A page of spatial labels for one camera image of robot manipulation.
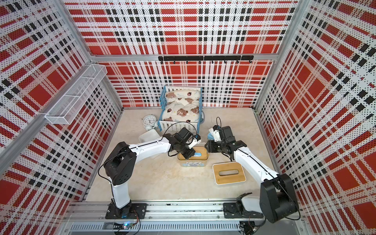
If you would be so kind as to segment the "bamboo slotted lid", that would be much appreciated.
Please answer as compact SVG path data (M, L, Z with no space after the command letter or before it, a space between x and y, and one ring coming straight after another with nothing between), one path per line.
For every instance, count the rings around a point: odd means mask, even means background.
M209 154L205 147L199 146L194 147L195 154L189 159L186 159L182 154L178 155L178 160L180 161L206 161L209 158Z

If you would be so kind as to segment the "clear plastic tissue box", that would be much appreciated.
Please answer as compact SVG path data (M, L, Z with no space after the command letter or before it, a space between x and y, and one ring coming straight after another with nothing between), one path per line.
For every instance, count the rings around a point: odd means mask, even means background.
M178 160L181 166L183 167L204 167L206 165L206 161L180 161Z

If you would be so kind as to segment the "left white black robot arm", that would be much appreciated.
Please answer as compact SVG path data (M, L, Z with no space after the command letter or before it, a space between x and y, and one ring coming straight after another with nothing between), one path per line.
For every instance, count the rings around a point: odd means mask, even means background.
M128 145L120 142L102 164L108 181L111 184L112 203L117 209L130 206L128 181L133 174L135 165L147 158L176 151L185 159L195 155L194 147L201 143L199 134L182 128L175 134L163 136L145 143Z

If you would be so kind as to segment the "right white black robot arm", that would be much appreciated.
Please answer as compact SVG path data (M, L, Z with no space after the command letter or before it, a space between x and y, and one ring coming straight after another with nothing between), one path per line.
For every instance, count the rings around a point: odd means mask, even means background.
M299 212L295 189L287 174L279 174L259 160L243 141L236 140L230 126L215 125L209 129L209 134L212 138L205 144L206 150L229 156L260 185L259 197L244 196L241 199L246 211L262 213L270 223Z

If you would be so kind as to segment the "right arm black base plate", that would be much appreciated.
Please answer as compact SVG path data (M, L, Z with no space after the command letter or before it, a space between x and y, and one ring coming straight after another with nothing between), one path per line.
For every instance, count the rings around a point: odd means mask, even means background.
M246 219L262 219L262 213L256 211L246 211L239 203L224 203L223 212L225 218L246 218Z

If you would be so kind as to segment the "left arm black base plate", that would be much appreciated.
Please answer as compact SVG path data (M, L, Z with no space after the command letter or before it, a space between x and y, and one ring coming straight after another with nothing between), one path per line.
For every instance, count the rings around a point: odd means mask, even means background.
M106 219L144 219L146 215L146 203L129 203L123 208L116 207L114 202L108 205Z

